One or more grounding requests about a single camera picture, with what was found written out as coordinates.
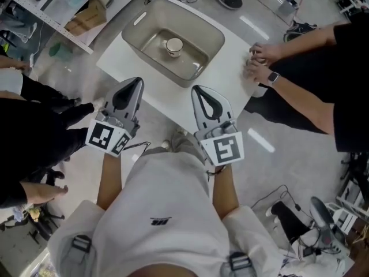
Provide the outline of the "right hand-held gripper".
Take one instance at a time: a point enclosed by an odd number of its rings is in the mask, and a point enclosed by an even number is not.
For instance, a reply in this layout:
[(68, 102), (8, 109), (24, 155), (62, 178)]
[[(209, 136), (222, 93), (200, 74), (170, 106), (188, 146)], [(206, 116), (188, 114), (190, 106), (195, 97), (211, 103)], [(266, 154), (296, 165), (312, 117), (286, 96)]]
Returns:
[(199, 146), (213, 166), (225, 166), (244, 159), (243, 136), (237, 130), (229, 101), (215, 90), (195, 85), (191, 99)]

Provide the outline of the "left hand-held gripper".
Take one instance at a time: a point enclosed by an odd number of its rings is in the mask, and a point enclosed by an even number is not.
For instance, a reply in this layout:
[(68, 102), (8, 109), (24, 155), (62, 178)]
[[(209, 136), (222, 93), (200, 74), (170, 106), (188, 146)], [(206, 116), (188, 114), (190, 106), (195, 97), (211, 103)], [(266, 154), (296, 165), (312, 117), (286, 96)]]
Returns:
[(126, 113), (109, 113), (101, 109), (96, 118), (90, 121), (85, 144), (105, 154), (119, 157), (127, 143), (135, 137), (140, 128), (135, 114), (140, 106), (144, 81), (140, 77), (129, 78), (116, 85), (106, 96), (106, 102), (113, 110), (126, 110)]

